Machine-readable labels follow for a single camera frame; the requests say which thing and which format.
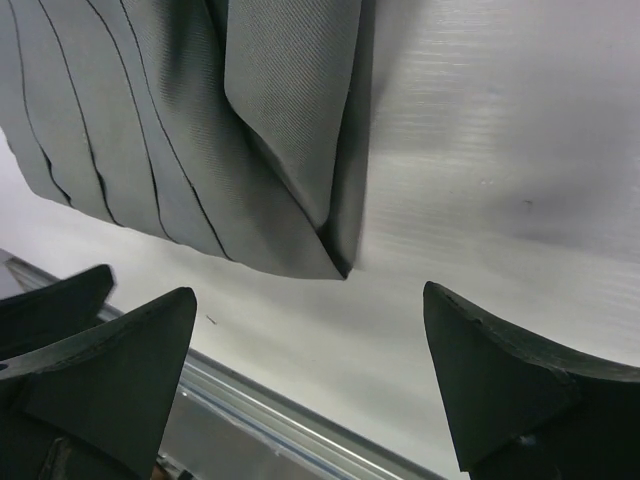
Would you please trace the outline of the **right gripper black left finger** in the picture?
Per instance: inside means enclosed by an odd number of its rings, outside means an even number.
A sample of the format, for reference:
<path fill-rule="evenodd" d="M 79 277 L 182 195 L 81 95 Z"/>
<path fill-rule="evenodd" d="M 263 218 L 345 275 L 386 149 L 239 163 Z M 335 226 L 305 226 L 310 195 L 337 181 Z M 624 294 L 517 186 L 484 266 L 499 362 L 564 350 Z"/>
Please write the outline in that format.
<path fill-rule="evenodd" d="M 151 478 L 196 310 L 180 287 L 2 356 L 2 478 Z"/>

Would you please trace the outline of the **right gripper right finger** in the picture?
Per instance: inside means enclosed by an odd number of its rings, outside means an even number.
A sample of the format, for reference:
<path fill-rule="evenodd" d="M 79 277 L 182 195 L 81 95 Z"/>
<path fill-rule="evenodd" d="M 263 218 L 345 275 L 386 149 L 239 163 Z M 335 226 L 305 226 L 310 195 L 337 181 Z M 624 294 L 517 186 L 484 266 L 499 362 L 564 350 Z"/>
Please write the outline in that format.
<path fill-rule="evenodd" d="M 433 282 L 426 338 L 473 479 L 636 479 L 639 370 L 507 322 Z"/>

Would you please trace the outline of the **grey skirt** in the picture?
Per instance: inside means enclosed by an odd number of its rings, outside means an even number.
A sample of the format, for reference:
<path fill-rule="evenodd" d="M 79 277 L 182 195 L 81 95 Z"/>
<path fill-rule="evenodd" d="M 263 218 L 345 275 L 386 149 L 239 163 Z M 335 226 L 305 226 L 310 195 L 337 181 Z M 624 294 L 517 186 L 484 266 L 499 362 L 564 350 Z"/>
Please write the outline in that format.
<path fill-rule="evenodd" d="M 5 1 L 1 128 L 36 195 L 288 278 L 355 261 L 372 1 Z"/>

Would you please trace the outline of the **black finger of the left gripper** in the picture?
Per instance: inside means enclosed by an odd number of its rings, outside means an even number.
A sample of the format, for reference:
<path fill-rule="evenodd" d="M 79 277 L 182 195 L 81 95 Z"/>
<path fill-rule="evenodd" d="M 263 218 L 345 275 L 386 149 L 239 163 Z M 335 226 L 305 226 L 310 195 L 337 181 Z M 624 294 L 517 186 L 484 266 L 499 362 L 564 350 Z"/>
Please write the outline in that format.
<path fill-rule="evenodd" d="M 111 269 L 98 265 L 38 290 L 1 301 L 1 358 L 7 360 L 102 323 L 114 287 Z"/>

